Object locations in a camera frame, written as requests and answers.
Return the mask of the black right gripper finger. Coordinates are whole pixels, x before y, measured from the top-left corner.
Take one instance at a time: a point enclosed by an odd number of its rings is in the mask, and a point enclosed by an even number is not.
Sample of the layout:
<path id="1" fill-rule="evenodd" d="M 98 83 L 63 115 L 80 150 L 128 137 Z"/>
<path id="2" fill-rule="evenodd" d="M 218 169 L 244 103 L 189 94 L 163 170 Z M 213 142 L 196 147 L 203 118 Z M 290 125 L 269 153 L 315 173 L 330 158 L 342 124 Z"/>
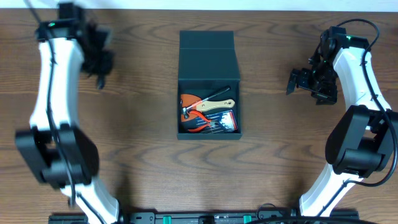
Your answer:
<path id="1" fill-rule="evenodd" d="M 316 105 L 334 105 L 337 101 L 335 96 L 323 95 L 321 93 L 316 93 L 315 98 L 317 99 Z"/>
<path id="2" fill-rule="evenodd" d="M 286 88 L 286 95 L 289 95 L 295 91 L 298 76 L 299 76 L 299 70 L 293 69 L 289 76 L 289 80 L 288 80 L 288 84 L 287 84 L 287 88 Z"/>

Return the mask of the black yellow handled screwdriver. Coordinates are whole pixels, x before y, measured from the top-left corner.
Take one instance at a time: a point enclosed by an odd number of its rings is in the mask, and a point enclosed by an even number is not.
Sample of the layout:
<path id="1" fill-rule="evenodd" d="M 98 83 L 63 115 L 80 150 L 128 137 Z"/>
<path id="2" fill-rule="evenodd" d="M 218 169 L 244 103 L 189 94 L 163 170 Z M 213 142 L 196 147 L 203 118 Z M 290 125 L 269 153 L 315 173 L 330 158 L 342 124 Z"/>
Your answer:
<path id="1" fill-rule="evenodd" d="M 102 74 L 97 75 L 96 88 L 98 90 L 102 90 L 104 88 L 105 84 L 106 84 L 106 75 L 102 75 Z"/>

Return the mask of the blue screwdriver set case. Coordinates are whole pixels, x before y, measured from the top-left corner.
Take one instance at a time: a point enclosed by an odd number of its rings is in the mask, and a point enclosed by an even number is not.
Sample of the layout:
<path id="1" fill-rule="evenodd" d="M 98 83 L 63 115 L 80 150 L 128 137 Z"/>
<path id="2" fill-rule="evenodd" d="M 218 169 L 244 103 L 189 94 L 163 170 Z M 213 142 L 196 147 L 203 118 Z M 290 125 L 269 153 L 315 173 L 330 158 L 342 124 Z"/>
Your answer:
<path id="1" fill-rule="evenodd" d="M 202 131 L 204 134 L 232 133 L 238 129 L 233 110 L 209 114 L 206 117 L 216 121 L 218 125 L 205 128 Z"/>

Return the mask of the dark green box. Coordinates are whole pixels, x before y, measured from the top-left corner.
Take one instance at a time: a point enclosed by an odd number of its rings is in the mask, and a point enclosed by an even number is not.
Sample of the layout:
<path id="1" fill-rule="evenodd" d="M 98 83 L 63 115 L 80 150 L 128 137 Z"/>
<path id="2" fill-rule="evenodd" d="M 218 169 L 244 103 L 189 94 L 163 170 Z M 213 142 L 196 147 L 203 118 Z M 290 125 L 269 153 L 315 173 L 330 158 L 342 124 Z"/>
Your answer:
<path id="1" fill-rule="evenodd" d="M 179 140 L 238 140 L 242 137 L 239 104 L 239 66 L 234 49 L 234 34 L 231 31 L 180 31 L 177 121 Z M 223 101 L 232 99 L 232 108 L 202 112 L 205 116 L 233 110 L 238 129 L 232 133 L 204 134 L 189 133 L 191 122 L 181 122 L 180 95 L 191 94 L 204 98 L 229 86 L 226 93 L 211 99 Z"/>

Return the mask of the orange scraper wooden handle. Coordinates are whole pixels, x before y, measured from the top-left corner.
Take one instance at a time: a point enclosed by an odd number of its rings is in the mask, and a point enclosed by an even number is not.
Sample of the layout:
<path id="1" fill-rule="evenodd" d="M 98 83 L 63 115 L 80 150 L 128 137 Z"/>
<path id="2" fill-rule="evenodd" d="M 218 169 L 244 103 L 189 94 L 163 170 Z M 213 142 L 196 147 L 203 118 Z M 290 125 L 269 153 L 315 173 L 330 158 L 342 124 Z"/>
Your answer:
<path id="1" fill-rule="evenodd" d="M 197 101 L 200 101 L 201 98 L 196 96 L 196 95 L 190 95 L 190 94 L 181 94 L 181 101 L 182 101 L 182 106 L 183 107 L 188 107 Z M 199 112 L 208 112 L 210 110 L 215 110 L 215 109 L 222 109 L 222 108 L 232 108 L 235 105 L 235 101 L 232 99 L 228 100 L 223 100 L 223 101 L 204 101 L 196 106 L 193 107 L 194 111 L 199 111 Z"/>

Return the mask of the small black handled hammer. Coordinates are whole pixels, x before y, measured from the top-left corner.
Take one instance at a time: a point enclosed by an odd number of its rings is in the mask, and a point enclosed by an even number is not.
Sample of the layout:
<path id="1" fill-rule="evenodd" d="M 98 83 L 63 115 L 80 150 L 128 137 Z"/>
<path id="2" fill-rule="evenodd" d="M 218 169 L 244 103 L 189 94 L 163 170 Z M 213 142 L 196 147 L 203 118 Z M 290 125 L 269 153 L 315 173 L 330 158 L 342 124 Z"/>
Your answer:
<path id="1" fill-rule="evenodd" d="M 230 91 L 230 89 L 231 88 L 229 86 L 226 86 L 226 87 L 224 87 L 224 88 L 212 93 L 210 96 L 201 98 L 200 101 L 197 101 L 196 103 L 194 103 L 194 104 L 192 104 L 192 105 L 190 105 L 188 107 L 183 107 L 182 106 L 182 101 L 181 101 L 181 97 L 180 97 L 181 115 L 185 114 L 186 112 L 189 112 L 189 111 L 193 110 L 193 107 L 196 106 L 197 104 L 199 104 L 201 102 L 204 102 L 204 101 L 208 101 L 208 100 L 211 101 L 211 99 L 216 98 L 217 96 L 220 96 L 220 95 L 226 93 L 227 91 Z"/>

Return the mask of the red handled pliers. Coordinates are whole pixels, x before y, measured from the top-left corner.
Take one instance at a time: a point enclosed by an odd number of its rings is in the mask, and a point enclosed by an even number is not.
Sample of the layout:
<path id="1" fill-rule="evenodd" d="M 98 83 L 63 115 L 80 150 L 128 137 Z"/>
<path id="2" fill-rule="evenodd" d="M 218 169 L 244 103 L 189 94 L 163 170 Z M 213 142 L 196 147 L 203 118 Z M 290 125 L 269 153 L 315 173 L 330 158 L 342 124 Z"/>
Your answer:
<path id="1" fill-rule="evenodd" d="M 219 122 L 214 119 L 207 118 L 203 113 L 197 110 L 191 110 L 181 115 L 181 122 L 191 122 L 187 131 L 189 133 L 200 133 L 206 128 L 219 128 Z"/>

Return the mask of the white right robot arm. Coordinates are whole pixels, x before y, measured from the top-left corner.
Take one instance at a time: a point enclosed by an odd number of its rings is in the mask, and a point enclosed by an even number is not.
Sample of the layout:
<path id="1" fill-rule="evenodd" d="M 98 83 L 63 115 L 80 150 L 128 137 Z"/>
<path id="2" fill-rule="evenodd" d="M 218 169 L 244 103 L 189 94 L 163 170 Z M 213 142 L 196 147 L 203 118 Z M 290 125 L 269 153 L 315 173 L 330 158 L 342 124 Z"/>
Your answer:
<path id="1" fill-rule="evenodd" d="M 310 69 L 293 69 L 287 94 L 297 88 L 310 91 L 319 105 L 337 102 L 341 84 L 346 112 L 329 135 L 325 146 L 326 165 L 312 187 L 299 200 L 306 217 L 328 217 L 334 206 L 354 185 L 392 161 L 385 183 L 397 166 L 397 113 L 384 99 L 371 64 L 372 45 L 364 37 L 347 34 L 331 26 L 320 36 L 310 58 Z"/>

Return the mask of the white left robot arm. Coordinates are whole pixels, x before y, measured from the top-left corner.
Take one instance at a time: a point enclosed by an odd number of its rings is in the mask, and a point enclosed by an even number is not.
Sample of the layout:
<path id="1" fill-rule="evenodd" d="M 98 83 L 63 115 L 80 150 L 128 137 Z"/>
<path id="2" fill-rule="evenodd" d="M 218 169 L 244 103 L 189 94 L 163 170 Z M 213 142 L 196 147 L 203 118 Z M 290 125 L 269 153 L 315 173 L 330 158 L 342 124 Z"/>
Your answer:
<path id="1" fill-rule="evenodd" d="M 58 5 L 58 17 L 40 21 L 41 72 L 39 94 L 30 129 L 16 133 L 16 146 L 36 179 L 69 197 L 82 216 L 52 215 L 50 223 L 335 223 L 338 214 L 322 207 L 277 208 L 253 213 L 151 213 L 126 215 L 98 176 L 97 147 L 80 129 L 78 82 L 81 72 L 96 75 L 98 87 L 113 67 L 114 54 L 106 49 L 109 31 L 88 23 L 85 11 L 73 2 Z"/>

